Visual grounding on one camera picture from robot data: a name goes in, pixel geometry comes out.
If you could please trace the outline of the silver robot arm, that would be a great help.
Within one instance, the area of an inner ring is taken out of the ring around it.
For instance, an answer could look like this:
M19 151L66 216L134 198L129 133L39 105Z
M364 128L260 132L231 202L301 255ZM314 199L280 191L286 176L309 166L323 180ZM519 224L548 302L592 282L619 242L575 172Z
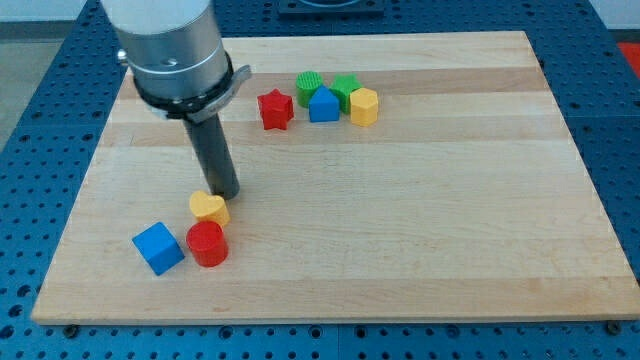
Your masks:
M251 77L233 67L211 0L103 0L140 97L168 119L217 115Z

